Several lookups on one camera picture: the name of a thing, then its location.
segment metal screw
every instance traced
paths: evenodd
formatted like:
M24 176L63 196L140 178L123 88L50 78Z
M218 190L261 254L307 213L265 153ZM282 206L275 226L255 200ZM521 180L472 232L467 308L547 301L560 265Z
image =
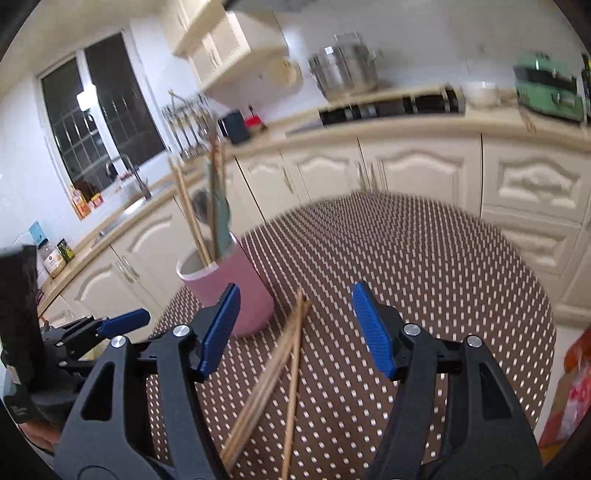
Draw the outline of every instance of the metal screw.
M470 335L468 337L467 343L474 348L482 346L482 340L480 340L480 337L477 337L476 335Z
M119 348L120 346L124 346L127 343L127 338L125 338L122 335L117 335L116 337L113 337L113 339L111 340L111 345L114 346L115 348Z
M175 337L184 337L189 334L191 329L188 325L178 325L173 330L173 335Z
M421 333L421 327L419 327L419 325L415 325L414 323L407 323L403 330L404 333L410 335L411 337L416 337L419 333Z

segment window frame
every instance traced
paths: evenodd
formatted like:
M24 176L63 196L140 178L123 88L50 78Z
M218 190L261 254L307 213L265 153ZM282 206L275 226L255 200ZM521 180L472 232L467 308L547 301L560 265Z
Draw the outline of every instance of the window frame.
M70 61L72 59L76 59L76 64L77 64L78 72L80 75L80 81L82 83L82 86L84 88L86 88L86 86L89 83L91 83L92 80L90 78L90 71L88 68L88 63L86 61L86 55L85 55L84 50L86 48L90 47L91 45L94 45L95 43L100 42L101 40L104 40L108 37L111 37L111 36L117 35L117 34L121 34L121 36L123 38L125 50L126 50L127 55L129 57L129 62L131 63L131 69L135 75L137 82L138 82L139 90L140 90L142 96L144 97L144 101L145 101L146 106L148 108L148 112L150 113L150 116L152 117L152 121L154 122L154 126L156 128L156 131L158 132L158 135L160 136L160 139L162 140L162 143L164 145L164 150L162 152L160 152L159 154L150 158L149 160L147 160L146 162L144 162L143 164L141 164L139 166L140 174L145 175L145 173L143 171L151 170L152 165L154 165L155 163L159 163L160 161L164 161L164 158L166 158L169 155L170 151L172 151L171 146L173 145L173 142L172 142L172 139L170 136L171 134L166 126L166 123L165 123L164 118L162 116L162 112L160 111L160 108L158 107L158 104L156 102L156 99L155 99L155 96L152 92L152 89L150 88L150 84L148 83L148 79L145 74L144 66L143 66L141 59L139 57L139 53L138 53L137 48L135 46L135 42L134 42L131 32L127 28L114 28L109 31L106 31L99 38L93 38L92 41L83 43L81 46L76 48L72 53L66 55L65 57L60 59L58 62L54 63L49 68L39 72L39 74L35 76L35 89L34 89L35 90L35 102L37 104L39 120L41 123L41 128L43 130L43 137L45 140L45 144L46 144L49 156L52 160L54 168L56 169L56 173L60 179L60 183L62 185L62 188L68 198L70 198L70 196L71 196L70 192L71 192L71 188L72 188L73 183L70 178L70 174L68 173L68 171L66 169L66 165L61 157L59 149L57 147L57 143L56 143L56 139L54 138L53 130L51 129L51 122L49 120L49 114L47 113L47 106L45 103L45 97L43 95L43 85L42 85L41 81L44 77L46 77L51 72L58 69L59 67L61 67L65 63L67 63L68 61ZM95 124L96 124L97 129L100 133L101 139L103 140L103 144L105 145L105 148L107 150L109 157L111 159L116 158L119 155L119 151L117 150L117 147L115 145L115 142L113 140L111 132L109 131L109 128L108 128L107 123L105 121L105 117L103 116L103 112L100 109L100 106L92 107L90 109L90 114L93 116L93 119L95 120ZM123 173L126 171L126 168L125 168L122 160L117 160L113 164L115 165L117 172ZM133 180L133 179L128 179L126 181L126 183L131 182L131 180ZM105 199L108 199L109 197L111 197L114 194L115 190L116 190L116 185L111 184L107 188L105 188L101 193Z

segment stainless steel pot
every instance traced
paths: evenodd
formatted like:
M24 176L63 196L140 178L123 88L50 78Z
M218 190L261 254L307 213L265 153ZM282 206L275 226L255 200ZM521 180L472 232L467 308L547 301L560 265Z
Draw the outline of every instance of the stainless steel pot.
M357 33L335 35L337 43L309 58L310 73L322 95L338 100L370 92L378 86L375 55Z

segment sink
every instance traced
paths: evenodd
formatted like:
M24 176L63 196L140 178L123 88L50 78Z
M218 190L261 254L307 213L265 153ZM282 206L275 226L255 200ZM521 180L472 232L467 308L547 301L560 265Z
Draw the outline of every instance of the sink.
M115 230L119 225L121 225L128 218L132 217L134 214L139 212L144 206L153 202L154 199L157 198L163 191L168 190L173 185L174 185L174 180L167 180L164 183L158 185L157 187L150 189L150 193L152 194L152 196L148 200L145 198L140 198L136 202L129 205L125 210L123 210L123 212L121 212L119 215L117 215L117 217L111 223L109 223L106 227L104 227L96 235L96 238L92 244L92 247L94 248L96 245L98 245L100 242L102 242L102 239L104 237L109 235L113 230Z

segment faucet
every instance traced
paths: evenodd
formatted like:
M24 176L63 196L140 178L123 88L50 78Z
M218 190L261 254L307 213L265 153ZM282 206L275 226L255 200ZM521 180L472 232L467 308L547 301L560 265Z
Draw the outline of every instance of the faucet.
M150 190L148 189L148 186L140 178L138 167L136 167L132 163L132 161L129 159L129 157L127 155L121 154L121 155L119 155L119 157L114 158L113 161L107 163L106 169L107 169L107 175L109 176L109 178L112 179L112 172L114 170L114 168L113 168L113 162L114 161L117 161L117 160L120 160L120 159L123 162L123 165L125 165L125 168L127 168L127 171L130 171L131 173L134 174L134 177L135 177L136 181L138 182L139 189L141 190L141 192L144 195L145 199L146 200L150 200L150 198L152 198L152 194L150 193Z

